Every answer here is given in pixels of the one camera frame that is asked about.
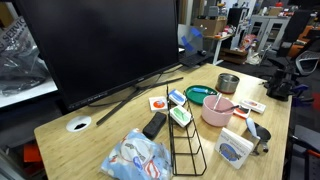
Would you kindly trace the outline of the white book blue hippo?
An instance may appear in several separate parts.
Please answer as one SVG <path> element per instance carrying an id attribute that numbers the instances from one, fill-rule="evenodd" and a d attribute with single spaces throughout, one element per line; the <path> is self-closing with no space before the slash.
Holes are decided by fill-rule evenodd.
<path id="1" fill-rule="evenodd" d="M 253 147 L 251 141 L 227 128 L 222 128 L 215 144 L 215 150 L 236 169 L 241 168 Z"/>

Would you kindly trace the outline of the blue handled spoon on plate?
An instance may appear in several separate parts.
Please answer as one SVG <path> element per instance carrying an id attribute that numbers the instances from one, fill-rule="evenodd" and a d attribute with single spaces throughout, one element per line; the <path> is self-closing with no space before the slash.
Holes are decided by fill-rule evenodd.
<path id="1" fill-rule="evenodd" d="M 208 89 L 203 89 L 203 88 L 192 88 L 192 91 L 198 92 L 198 93 L 205 93 L 205 94 L 210 94 L 210 95 L 215 95 L 216 93 L 213 91 L 210 91 Z"/>

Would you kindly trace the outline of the black plastic bag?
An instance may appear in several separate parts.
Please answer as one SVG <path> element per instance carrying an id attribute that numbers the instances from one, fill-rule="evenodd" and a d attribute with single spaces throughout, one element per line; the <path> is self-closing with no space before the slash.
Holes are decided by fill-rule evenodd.
<path id="1" fill-rule="evenodd" d="M 49 72 L 39 58 L 34 42 L 9 44 L 0 56 L 0 94 L 11 96 L 36 87 L 47 80 Z"/>

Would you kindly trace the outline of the white book with blue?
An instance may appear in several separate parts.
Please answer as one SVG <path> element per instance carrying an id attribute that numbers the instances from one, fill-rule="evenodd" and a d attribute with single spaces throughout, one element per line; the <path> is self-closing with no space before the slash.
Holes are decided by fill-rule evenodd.
<path id="1" fill-rule="evenodd" d="M 176 105 L 183 106 L 186 102 L 186 97 L 176 89 L 169 92 L 169 99 L 172 100 Z"/>

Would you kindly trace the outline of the white book with orange circle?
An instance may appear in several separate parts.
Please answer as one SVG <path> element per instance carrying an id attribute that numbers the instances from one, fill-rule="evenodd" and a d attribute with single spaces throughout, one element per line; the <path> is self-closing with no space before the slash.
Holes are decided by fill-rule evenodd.
<path id="1" fill-rule="evenodd" d="M 150 97 L 149 105 L 152 112 L 164 111 L 167 109 L 167 100 L 164 96 Z"/>

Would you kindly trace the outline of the black remote control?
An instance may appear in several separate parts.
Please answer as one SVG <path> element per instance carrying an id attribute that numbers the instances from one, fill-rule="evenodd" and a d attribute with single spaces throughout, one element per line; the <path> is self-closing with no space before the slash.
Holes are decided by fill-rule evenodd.
<path id="1" fill-rule="evenodd" d="M 166 122 L 167 116 L 164 113 L 156 112 L 150 122 L 143 128 L 143 134 L 153 140 Z"/>

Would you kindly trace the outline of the cardboard box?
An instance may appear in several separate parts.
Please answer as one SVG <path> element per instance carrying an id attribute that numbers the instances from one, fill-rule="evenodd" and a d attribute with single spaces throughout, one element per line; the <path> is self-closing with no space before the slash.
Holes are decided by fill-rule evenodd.
<path id="1" fill-rule="evenodd" d="M 226 19 L 195 19 L 194 25 L 203 27 L 205 36 L 215 36 L 222 32 L 227 24 Z"/>

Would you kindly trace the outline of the blue white spatula in cup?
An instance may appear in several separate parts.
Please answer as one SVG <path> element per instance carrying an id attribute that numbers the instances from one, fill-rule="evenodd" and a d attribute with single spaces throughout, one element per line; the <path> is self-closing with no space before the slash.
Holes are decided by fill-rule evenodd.
<path id="1" fill-rule="evenodd" d="M 253 121 L 252 118 L 247 118 L 246 119 L 246 125 L 247 125 L 247 128 L 248 130 L 250 131 L 250 133 L 257 139 L 259 139 L 259 136 L 257 134 L 257 131 L 256 131 L 256 127 L 255 127 L 255 123 Z"/>

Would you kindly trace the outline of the steel bowl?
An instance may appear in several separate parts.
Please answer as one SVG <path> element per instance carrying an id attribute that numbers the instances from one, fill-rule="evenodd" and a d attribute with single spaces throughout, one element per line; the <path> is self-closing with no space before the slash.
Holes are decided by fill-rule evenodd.
<path id="1" fill-rule="evenodd" d="M 216 89 L 225 94 L 233 94 L 236 91 L 240 79 L 229 73 L 221 73 L 218 76 Z"/>

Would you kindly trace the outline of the blue patterned plastic bag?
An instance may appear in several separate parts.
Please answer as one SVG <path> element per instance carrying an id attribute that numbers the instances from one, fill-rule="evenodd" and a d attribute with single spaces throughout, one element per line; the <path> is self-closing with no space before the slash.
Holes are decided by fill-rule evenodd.
<path id="1" fill-rule="evenodd" d="M 101 171 L 118 180 L 169 180 L 171 155 L 135 128 L 104 159 Z"/>

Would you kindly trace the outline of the spoon in pink mug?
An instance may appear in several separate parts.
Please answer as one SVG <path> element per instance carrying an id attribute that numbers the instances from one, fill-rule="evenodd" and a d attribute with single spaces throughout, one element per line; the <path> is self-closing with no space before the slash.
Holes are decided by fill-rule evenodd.
<path id="1" fill-rule="evenodd" d="M 227 106 L 227 107 L 220 107 L 219 106 L 219 103 L 220 103 L 220 101 L 222 100 L 222 94 L 221 93 L 218 93 L 217 94 L 217 96 L 216 96 L 216 102 L 215 102 L 215 104 L 214 104 L 214 106 L 213 106 L 213 110 L 214 111 L 216 111 L 216 112 L 218 112 L 218 113 L 226 113 L 226 112 L 228 112 L 228 111 L 233 111 L 234 109 L 236 109 L 236 108 L 239 108 L 240 107 L 240 105 L 230 105 L 230 106 Z"/>

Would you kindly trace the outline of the white book with green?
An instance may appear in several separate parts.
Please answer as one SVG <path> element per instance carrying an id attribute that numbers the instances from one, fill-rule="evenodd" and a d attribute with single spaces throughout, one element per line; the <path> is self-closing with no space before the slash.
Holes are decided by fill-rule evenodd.
<path id="1" fill-rule="evenodd" d="M 191 114 L 180 105 L 175 106 L 174 108 L 171 108 L 169 112 L 170 112 L 170 116 L 181 127 L 185 127 L 191 121 Z"/>

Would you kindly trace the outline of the small white orange book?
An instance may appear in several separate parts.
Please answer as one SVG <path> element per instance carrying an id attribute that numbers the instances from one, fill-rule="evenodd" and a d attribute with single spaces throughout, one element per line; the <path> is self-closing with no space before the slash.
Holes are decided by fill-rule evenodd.
<path id="1" fill-rule="evenodd" d="M 254 100 L 251 100 L 251 99 L 243 99 L 240 102 L 240 104 L 243 106 L 249 107 L 251 110 L 253 110 L 259 114 L 262 114 L 266 109 L 266 106 L 264 104 L 261 104 L 259 102 L 254 101 Z"/>

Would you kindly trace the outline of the large black monitor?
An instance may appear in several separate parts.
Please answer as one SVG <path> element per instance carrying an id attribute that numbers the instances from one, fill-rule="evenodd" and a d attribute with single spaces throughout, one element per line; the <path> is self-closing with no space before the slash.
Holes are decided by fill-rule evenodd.
<path id="1" fill-rule="evenodd" d="M 66 107 L 179 63 L 175 0 L 16 0 Z"/>

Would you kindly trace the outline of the steel cup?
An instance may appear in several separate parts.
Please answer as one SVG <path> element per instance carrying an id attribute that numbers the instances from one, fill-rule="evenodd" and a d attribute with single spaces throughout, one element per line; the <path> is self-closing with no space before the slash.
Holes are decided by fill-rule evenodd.
<path id="1" fill-rule="evenodd" d="M 271 139 L 271 134 L 266 128 L 259 124 L 255 124 L 255 128 L 257 136 L 254 136 L 249 129 L 246 129 L 242 136 L 254 144 L 251 155 L 264 156 L 269 152 L 268 141 Z"/>

